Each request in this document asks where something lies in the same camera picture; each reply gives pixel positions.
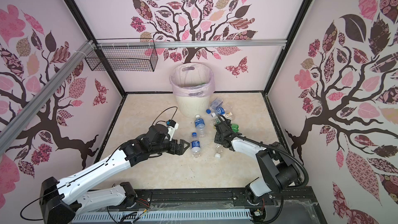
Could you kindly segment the Pepsi water bottle blue label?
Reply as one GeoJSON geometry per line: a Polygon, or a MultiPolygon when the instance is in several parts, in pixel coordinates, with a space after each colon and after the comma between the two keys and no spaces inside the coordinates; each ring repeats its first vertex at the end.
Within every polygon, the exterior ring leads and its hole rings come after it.
{"type": "Polygon", "coordinates": [[[193,132],[191,134],[191,138],[192,138],[192,141],[191,141],[192,156],[197,158],[201,155],[201,144],[199,141],[199,137],[196,132],[193,132]]]}

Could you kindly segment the clear crushed bottle white cap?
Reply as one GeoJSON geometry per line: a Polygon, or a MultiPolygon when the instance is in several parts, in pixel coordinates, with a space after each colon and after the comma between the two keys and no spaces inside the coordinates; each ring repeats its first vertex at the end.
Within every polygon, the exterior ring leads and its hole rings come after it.
{"type": "Polygon", "coordinates": [[[220,159],[222,152],[223,152],[223,146],[220,144],[217,144],[215,147],[215,158],[220,159]]]}

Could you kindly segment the clear bottle bird label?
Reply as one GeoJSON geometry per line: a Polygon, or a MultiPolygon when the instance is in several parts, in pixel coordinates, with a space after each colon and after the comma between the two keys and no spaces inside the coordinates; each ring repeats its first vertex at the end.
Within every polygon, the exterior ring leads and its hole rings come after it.
{"type": "Polygon", "coordinates": [[[232,112],[227,112],[227,113],[223,114],[223,116],[230,120],[234,119],[234,115],[232,114],[232,112]]]}

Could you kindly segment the Pocari Sweat bottle white cap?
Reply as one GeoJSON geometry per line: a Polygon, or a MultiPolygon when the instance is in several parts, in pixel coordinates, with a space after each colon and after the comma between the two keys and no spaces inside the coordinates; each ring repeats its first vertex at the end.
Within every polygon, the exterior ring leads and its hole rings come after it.
{"type": "Polygon", "coordinates": [[[198,137],[204,138],[206,136],[206,131],[205,131],[206,125],[204,119],[200,115],[196,115],[194,124],[198,137]]]}

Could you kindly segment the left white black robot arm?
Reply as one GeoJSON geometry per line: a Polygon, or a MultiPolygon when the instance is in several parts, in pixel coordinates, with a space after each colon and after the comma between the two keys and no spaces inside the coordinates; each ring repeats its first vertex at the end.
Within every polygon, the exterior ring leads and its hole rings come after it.
{"type": "Polygon", "coordinates": [[[39,205],[46,224],[69,224],[76,216],[109,206],[133,207],[138,200],[130,183],[94,190],[106,179],[152,155],[183,155],[190,143],[175,140],[176,123],[152,125],[148,132],[122,143],[110,156],[69,177],[50,177],[42,182],[39,205]]]}

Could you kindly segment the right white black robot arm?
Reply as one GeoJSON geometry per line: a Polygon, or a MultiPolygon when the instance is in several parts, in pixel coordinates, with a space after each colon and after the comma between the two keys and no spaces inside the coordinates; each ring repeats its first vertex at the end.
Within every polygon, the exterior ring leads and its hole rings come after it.
{"type": "Polygon", "coordinates": [[[250,182],[245,189],[246,197],[251,202],[269,193],[280,193],[299,179],[299,168],[278,142],[264,145],[249,141],[235,133],[228,120],[219,122],[215,128],[216,144],[243,153],[256,160],[259,165],[261,176],[250,182]]]}

